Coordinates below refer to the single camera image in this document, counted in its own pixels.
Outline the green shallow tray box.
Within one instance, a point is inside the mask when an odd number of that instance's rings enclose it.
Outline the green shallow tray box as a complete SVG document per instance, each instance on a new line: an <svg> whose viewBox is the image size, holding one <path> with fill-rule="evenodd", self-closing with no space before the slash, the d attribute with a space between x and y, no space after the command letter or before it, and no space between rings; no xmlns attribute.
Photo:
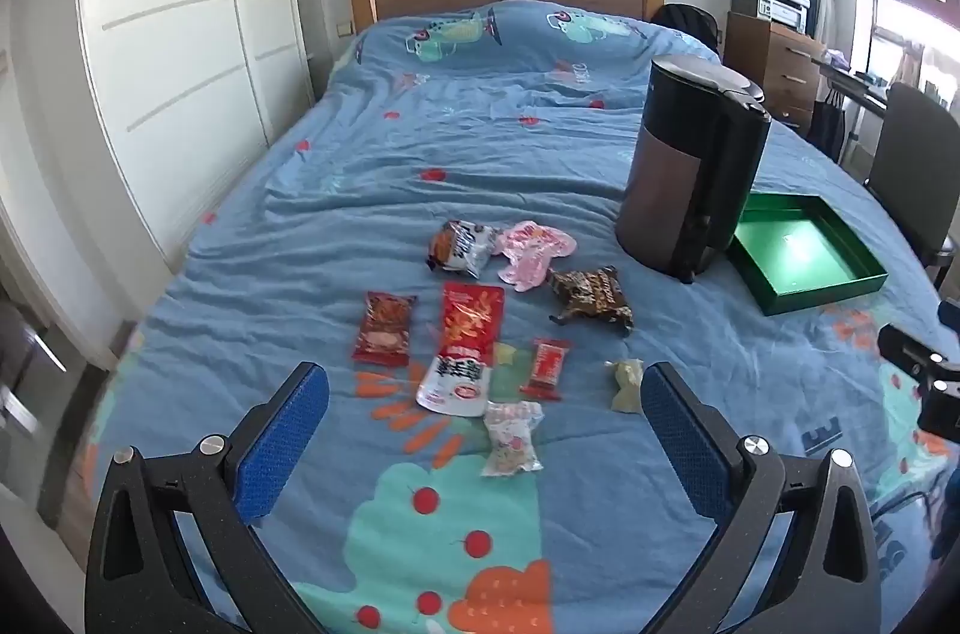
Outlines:
<svg viewBox="0 0 960 634"><path fill-rule="evenodd" d="M866 296L887 281L869 247L815 195L752 193L726 255L765 315Z"/></svg>

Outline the blue patterned bed duvet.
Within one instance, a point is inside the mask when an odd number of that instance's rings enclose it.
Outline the blue patterned bed duvet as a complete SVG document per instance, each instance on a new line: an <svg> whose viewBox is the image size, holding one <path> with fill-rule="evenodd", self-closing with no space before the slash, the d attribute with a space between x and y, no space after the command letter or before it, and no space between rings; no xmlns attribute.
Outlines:
<svg viewBox="0 0 960 634"><path fill-rule="evenodd" d="M239 423L304 361L331 403L254 528L335 632L455 632L472 582L543 590L560 632L642 626L709 525L658 439L612 409L610 363L674 364L777 448L847 448L878 512L882 623L931 574L953 462L878 357L936 348L934 288L864 187L784 127L764 192L815 195L885 268L879 292L768 317L736 270L691 285L613 234L654 58L698 40L512 0L368 29L325 96L195 234L133 336L89 439L149 457Z"/></svg>

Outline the small beige candy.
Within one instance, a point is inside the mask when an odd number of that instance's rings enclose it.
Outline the small beige candy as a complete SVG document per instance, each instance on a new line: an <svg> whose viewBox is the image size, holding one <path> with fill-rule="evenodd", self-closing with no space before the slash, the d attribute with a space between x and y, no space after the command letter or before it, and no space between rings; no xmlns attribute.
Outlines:
<svg viewBox="0 0 960 634"><path fill-rule="evenodd" d="M641 414L641 385L643 385L644 364L641 359L620 359L607 361L605 369L612 374L617 391L613 395L610 408L617 413Z"/></svg>

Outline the dark red noodle snack packet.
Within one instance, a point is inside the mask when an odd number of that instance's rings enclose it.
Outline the dark red noodle snack packet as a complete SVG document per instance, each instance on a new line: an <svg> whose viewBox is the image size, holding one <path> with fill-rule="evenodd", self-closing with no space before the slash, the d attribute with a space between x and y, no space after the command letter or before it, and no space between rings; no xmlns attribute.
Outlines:
<svg viewBox="0 0 960 634"><path fill-rule="evenodd" d="M404 367L410 358L410 324L415 296L368 291L353 359L373 366Z"/></svg>

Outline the pink cartoon snack pouch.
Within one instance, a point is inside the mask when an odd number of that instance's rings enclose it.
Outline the pink cartoon snack pouch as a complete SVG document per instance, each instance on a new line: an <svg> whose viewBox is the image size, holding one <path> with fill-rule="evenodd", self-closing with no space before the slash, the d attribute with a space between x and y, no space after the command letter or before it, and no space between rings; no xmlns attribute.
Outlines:
<svg viewBox="0 0 960 634"><path fill-rule="evenodd" d="M546 279L555 258L569 257L578 244L573 235L535 221L523 221L498 235L494 253L508 260L498 271L506 285L517 292L538 288Z"/></svg>

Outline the silver chocolate cookie packet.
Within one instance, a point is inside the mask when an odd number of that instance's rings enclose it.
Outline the silver chocolate cookie packet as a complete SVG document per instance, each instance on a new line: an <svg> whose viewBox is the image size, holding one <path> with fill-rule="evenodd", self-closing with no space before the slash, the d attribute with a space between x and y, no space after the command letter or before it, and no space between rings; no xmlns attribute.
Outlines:
<svg viewBox="0 0 960 634"><path fill-rule="evenodd" d="M431 239L427 265L430 270L480 278L496 249L500 229L466 219L449 219Z"/></svg>

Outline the white cartoon candy packet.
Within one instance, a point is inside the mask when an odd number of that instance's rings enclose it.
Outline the white cartoon candy packet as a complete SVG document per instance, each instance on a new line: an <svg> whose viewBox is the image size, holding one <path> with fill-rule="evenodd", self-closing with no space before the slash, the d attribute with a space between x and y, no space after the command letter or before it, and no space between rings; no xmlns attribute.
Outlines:
<svg viewBox="0 0 960 634"><path fill-rule="evenodd" d="M490 441L482 475L487 478L540 471L532 434L544 419L544 410L535 402L488 403L483 424Z"/></svg>

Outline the white wardrobe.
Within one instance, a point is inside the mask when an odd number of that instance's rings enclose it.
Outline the white wardrobe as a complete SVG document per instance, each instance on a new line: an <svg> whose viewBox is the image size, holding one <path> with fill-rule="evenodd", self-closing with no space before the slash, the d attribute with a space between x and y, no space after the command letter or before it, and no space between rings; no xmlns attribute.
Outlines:
<svg viewBox="0 0 960 634"><path fill-rule="evenodd" d="M313 104L296 0L2 0L2 234L90 363Z"/></svg>

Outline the dark blue tote bag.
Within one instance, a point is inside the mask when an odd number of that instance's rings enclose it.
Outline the dark blue tote bag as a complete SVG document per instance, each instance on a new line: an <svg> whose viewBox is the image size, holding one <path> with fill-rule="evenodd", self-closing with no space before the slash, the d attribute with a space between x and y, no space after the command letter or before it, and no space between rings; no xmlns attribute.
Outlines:
<svg viewBox="0 0 960 634"><path fill-rule="evenodd" d="M823 101L817 101L812 110L811 126L805 140L818 151L830 157L833 163L839 163L846 136L846 115L844 115L844 96L841 92L828 92Z"/></svg>

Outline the brown gold cereal bar packet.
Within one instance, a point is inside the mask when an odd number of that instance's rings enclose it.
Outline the brown gold cereal bar packet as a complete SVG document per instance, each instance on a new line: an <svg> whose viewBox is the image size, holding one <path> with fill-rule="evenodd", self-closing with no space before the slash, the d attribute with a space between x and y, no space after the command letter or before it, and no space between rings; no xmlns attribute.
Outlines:
<svg viewBox="0 0 960 634"><path fill-rule="evenodd" d="M554 324L564 325L584 317L613 325L622 333L633 330L635 315L620 285L617 268L551 270L547 283L562 304L562 310L550 317Z"/></svg>

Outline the long red white snack bag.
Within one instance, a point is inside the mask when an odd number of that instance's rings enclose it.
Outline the long red white snack bag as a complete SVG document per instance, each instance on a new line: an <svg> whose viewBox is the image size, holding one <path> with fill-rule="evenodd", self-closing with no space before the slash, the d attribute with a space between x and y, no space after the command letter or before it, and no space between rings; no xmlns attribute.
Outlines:
<svg viewBox="0 0 960 634"><path fill-rule="evenodd" d="M443 286L441 343L416 391L418 406L454 418L485 413L505 299L500 286Z"/></svg>

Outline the grey office chair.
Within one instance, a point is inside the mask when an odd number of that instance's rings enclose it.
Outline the grey office chair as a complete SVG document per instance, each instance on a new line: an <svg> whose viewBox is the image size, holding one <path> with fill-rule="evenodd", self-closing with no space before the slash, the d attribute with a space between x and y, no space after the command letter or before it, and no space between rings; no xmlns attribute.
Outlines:
<svg viewBox="0 0 960 634"><path fill-rule="evenodd" d="M866 187L944 286L958 253L958 120L919 89L893 83Z"/></svg>

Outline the black brown electric kettle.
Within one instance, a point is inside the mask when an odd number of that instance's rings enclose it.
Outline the black brown electric kettle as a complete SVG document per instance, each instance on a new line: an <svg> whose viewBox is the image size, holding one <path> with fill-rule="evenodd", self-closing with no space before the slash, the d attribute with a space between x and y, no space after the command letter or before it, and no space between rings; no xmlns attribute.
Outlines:
<svg viewBox="0 0 960 634"><path fill-rule="evenodd" d="M647 268L688 285L731 244L770 133L765 94L695 55L651 63L615 235Z"/></svg>

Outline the small red candy packet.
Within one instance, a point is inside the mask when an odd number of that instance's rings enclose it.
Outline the small red candy packet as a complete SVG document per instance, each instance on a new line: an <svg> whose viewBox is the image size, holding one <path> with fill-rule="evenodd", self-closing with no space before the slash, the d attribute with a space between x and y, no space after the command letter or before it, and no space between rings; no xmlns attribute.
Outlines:
<svg viewBox="0 0 960 634"><path fill-rule="evenodd" d="M519 391L534 400L558 402L562 398L558 382L569 348L571 345L565 340L539 338L535 341L529 377L526 383L519 387Z"/></svg>

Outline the grey desk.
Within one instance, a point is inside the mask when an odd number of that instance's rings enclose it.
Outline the grey desk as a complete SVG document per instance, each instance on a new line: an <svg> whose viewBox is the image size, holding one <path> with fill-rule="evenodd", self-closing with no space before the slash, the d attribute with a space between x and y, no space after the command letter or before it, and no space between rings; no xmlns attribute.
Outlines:
<svg viewBox="0 0 960 634"><path fill-rule="evenodd" d="M833 91L839 92L841 96L853 101L861 109L868 110L875 117L884 118L889 110L889 101L883 92L874 91L866 81L857 78L855 74L841 68L833 67L832 63L823 62L814 58L823 78L827 79L828 86Z"/></svg>

